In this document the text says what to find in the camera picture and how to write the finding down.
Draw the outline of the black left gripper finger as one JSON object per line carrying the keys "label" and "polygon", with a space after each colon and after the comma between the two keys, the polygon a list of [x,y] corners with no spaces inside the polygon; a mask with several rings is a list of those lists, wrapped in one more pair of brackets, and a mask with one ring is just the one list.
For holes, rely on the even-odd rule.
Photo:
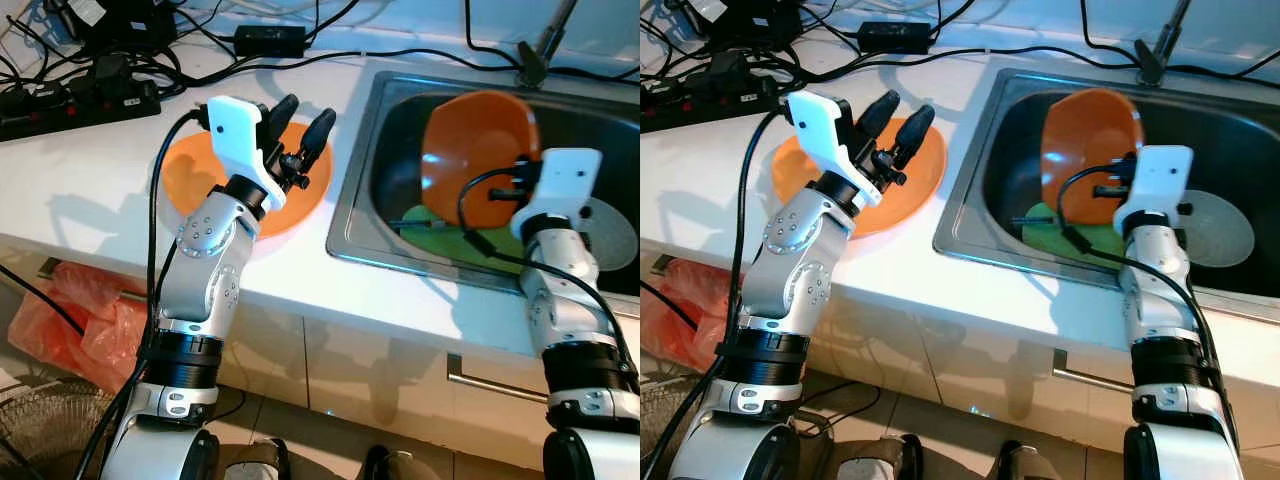
{"label": "black left gripper finger", "polygon": [[893,145],[893,168],[902,172],[916,155],[934,120],[934,108],[924,105],[915,110],[901,125]]}
{"label": "black left gripper finger", "polygon": [[298,172],[310,172],[326,147],[328,137],[337,122],[337,113],[332,108],[324,109],[308,125],[300,140],[297,152]]}
{"label": "black left gripper finger", "polygon": [[278,142],[288,128],[300,105],[294,93],[288,93],[279,104],[262,115],[262,142]]}
{"label": "black left gripper finger", "polygon": [[855,122],[856,140],[878,140],[895,110],[900,105],[900,95],[895,90],[887,90],[879,99],[872,102]]}

